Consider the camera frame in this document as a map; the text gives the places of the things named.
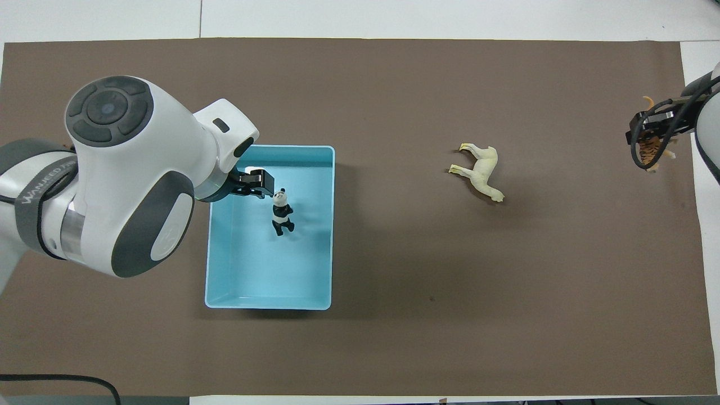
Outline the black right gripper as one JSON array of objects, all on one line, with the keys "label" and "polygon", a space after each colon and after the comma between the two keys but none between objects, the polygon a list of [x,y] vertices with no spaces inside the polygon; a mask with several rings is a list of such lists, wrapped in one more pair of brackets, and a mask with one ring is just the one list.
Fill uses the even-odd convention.
[{"label": "black right gripper", "polygon": [[630,130],[625,133],[627,144],[630,145],[632,143],[632,131],[638,123],[640,123],[640,130],[638,131],[637,143],[653,138],[658,141],[663,141],[664,134],[673,122],[674,117],[676,117],[676,112],[677,110],[672,109],[660,110],[659,112],[649,115],[642,123],[640,123],[640,118],[644,112],[638,112],[629,123]]}]

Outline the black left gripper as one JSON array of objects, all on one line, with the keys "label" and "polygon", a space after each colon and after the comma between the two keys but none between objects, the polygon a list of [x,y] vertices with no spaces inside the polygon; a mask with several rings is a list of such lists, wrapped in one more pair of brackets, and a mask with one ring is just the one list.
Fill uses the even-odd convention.
[{"label": "black left gripper", "polygon": [[231,193],[234,195],[251,195],[264,199],[275,194],[275,178],[263,168],[249,172],[235,169],[231,173],[231,185]]}]

